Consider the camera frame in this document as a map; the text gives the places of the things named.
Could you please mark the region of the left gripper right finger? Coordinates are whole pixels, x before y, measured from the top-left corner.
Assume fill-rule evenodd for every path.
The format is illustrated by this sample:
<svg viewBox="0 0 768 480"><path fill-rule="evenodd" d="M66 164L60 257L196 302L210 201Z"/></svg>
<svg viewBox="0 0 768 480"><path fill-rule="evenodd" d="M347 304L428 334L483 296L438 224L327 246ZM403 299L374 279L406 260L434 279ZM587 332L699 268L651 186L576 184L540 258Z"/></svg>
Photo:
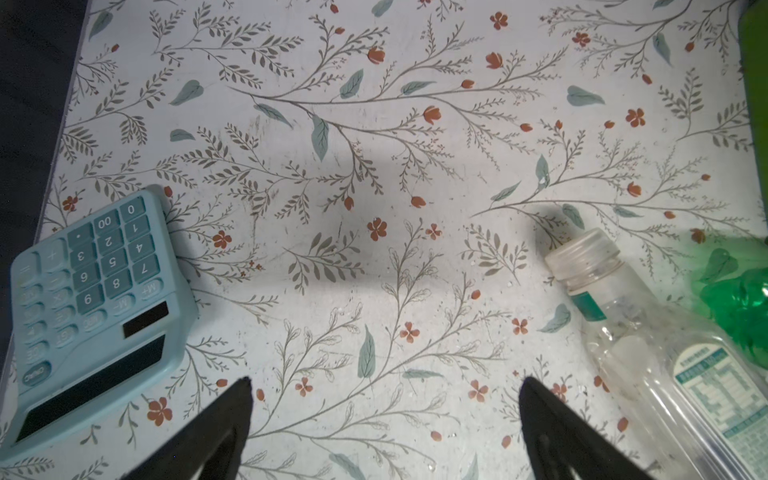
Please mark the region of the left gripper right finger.
<svg viewBox="0 0 768 480"><path fill-rule="evenodd" d="M536 378L523 381L518 406L536 479L651 479Z"/></svg>

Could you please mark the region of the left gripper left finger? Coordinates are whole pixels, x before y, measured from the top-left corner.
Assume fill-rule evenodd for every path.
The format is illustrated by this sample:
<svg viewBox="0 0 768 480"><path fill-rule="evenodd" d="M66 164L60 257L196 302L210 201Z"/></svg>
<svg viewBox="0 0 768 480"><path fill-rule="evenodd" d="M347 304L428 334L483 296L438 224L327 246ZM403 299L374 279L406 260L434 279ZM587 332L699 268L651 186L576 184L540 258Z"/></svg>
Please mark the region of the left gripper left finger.
<svg viewBox="0 0 768 480"><path fill-rule="evenodd" d="M251 379L238 379L128 479L234 479L253 409Z"/></svg>

